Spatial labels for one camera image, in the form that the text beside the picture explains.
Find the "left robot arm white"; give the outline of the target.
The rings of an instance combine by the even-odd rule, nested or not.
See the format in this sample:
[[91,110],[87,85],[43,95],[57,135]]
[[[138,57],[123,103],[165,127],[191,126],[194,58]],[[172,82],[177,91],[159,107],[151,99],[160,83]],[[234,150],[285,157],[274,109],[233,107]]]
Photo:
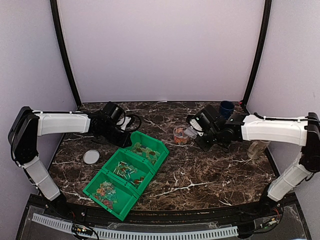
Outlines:
[[66,134],[90,134],[102,137],[110,144],[125,148],[131,145],[131,126],[136,117],[118,107],[111,112],[41,111],[23,106],[8,133],[10,154],[23,169],[30,182],[51,202],[51,210],[60,218],[71,213],[65,196],[49,173],[49,163],[43,161],[44,140],[62,138]]

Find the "silver metal scoop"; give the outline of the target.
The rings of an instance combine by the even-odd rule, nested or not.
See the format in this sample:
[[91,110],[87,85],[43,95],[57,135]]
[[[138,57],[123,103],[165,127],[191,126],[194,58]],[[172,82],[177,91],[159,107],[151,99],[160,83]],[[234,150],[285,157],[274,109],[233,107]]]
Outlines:
[[198,135],[198,132],[194,130],[191,126],[185,129],[183,132],[191,139],[195,139]]

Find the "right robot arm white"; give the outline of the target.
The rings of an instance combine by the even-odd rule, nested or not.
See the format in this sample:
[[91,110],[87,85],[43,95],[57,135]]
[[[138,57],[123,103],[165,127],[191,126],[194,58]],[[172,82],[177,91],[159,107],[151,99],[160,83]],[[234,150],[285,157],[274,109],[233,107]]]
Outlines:
[[255,213],[266,217],[275,203],[291,191],[306,203],[319,197],[320,120],[307,116],[268,117],[257,113],[234,113],[228,119],[209,110],[201,110],[188,123],[197,132],[197,144],[209,150],[218,144],[228,148],[232,142],[270,142],[268,150],[280,175],[264,189]]

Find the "green three-compartment candy bin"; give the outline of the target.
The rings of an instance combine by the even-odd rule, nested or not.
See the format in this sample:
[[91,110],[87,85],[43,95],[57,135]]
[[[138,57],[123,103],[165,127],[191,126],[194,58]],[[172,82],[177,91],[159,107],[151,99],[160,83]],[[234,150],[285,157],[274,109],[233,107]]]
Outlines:
[[124,221],[169,153],[162,141],[135,131],[86,185],[83,193]]

